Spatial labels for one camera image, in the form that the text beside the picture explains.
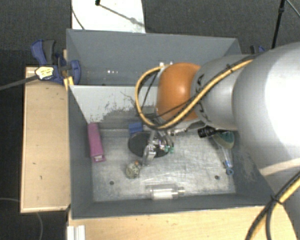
white paper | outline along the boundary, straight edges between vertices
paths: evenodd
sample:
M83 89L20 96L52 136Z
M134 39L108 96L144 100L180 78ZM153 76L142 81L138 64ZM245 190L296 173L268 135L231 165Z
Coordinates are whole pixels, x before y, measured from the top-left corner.
M72 0L73 10L86 30L145 33L141 0ZM72 14L72 28L81 30Z

yellow cable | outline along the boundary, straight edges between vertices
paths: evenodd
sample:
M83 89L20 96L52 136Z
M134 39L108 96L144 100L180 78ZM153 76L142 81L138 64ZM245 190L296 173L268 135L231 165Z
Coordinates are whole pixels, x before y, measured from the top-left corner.
M241 69L242 67L248 65L249 63L251 63L253 61L253 59L249 59L246 60L244 62L239 63L238 65L228 69L227 71L223 72L222 74L218 75L217 77L215 77L214 79L212 79L205 88L202 89L202 91L195 97L195 99L179 114L177 115L173 120L171 120L170 122L157 127L159 130L160 129L165 129L167 127L170 127L174 124L176 124L178 121L180 121L201 99L202 97L208 92L210 91L210 89L215 86L217 83L219 83L222 79L226 78L228 75L232 74L233 72ZM142 121L150 126L156 126L153 122L151 122L150 120L148 120L145 115L142 113L142 109L140 107L139 104L139 97L138 97L138 89L139 86L141 84L141 82L151 73L157 72L159 70L161 70L163 67L166 67L167 65L163 65L163 66L158 66L155 68L152 68L150 70L148 70L147 72L145 72L137 81L136 85L135 85L135 92L134 92L134 97L135 97L135 106L137 109L137 112L139 114L139 116L141 117Z
M279 202L283 204L291 195L293 195L296 190L300 188L300 178L297 179L291 186L283 193L283 195L279 198ZM272 213L275 213L276 208L278 207L278 202L276 202L273 206Z

bin floor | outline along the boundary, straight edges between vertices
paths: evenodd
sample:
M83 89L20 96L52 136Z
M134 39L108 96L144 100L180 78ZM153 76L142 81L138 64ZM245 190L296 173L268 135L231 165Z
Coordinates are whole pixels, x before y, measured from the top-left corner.
M174 153L155 158L135 179L125 173L129 163L141 160L128 149L128 131L102 129L100 133L106 161L92 164L95 202L148 199L146 186L156 184L177 184L184 187L186 196L236 191L233 177L226 175L222 164L222 151L196 133L174 137Z

clamp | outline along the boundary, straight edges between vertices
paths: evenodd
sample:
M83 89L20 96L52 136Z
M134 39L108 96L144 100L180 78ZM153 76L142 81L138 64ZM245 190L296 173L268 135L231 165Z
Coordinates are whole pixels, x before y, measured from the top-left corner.
M40 67L35 71L39 80L52 81L63 85L62 71L72 70L73 83L77 85L81 77L81 67L78 60L72 60L67 65L62 54L54 53L55 40L39 39L31 45L32 56L39 62Z

black connector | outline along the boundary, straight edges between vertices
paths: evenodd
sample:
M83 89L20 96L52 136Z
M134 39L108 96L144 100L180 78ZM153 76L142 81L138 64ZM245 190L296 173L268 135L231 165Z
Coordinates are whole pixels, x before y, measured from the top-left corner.
M198 135L200 138L206 138L215 135L216 133L224 133L224 132L226 132L226 130L217 130L210 126L206 126L198 129Z

